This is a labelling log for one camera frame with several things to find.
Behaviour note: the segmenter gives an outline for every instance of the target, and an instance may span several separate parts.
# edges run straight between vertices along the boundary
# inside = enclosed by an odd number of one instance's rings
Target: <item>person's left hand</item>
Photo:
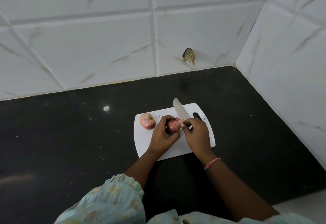
[[[180,137],[180,132],[168,136],[165,133],[165,126],[170,120],[175,120],[173,116],[162,116],[161,121],[156,125],[153,131],[151,143],[149,144],[148,151],[154,152],[160,158]]]

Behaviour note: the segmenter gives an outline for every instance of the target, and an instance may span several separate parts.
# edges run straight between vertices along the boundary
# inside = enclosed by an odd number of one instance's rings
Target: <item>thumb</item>
[[[191,134],[191,131],[190,129],[188,128],[187,125],[185,125],[184,123],[180,123],[180,126],[182,127],[184,133],[185,133],[185,136],[187,137],[189,134]]]
[[[175,132],[172,136],[169,137],[169,141],[173,144],[180,138],[180,131]]]

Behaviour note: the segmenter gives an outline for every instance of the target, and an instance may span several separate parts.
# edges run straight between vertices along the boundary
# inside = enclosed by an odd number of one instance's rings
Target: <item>person's right arm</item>
[[[193,125],[193,130],[181,124],[187,143],[203,166],[217,156],[211,150],[210,138],[204,121],[190,118],[184,121]],[[218,194],[221,196],[233,219],[251,218],[258,221],[266,220],[279,214],[271,205],[258,196],[241,179],[239,179],[221,160],[215,161],[208,169]]]

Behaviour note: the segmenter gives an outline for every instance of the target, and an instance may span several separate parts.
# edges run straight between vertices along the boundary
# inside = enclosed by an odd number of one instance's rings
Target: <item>hand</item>
[[[193,130],[191,131],[184,123],[191,124]],[[180,126],[185,133],[188,146],[197,158],[201,160],[203,164],[207,163],[213,157],[216,158],[211,150],[211,142],[206,123],[197,118],[189,118],[185,120],[184,123],[181,123]]]
[[[154,152],[159,159],[180,137],[180,132],[168,136],[165,132],[165,126],[170,120],[175,120],[173,116],[162,116],[161,121],[156,125],[153,131],[151,143],[147,151]]]

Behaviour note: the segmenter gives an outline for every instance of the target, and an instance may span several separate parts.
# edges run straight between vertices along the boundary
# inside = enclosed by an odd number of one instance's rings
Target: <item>forearm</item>
[[[145,184],[153,165],[160,158],[154,152],[147,150],[136,162],[133,164],[125,174],[129,177],[133,177],[140,185],[141,188],[145,188]]]
[[[217,156],[211,152],[199,159],[206,165],[207,162],[215,158]],[[215,161],[207,171],[218,194],[235,221],[239,221],[244,217],[263,221],[279,214],[241,181],[221,160]]]

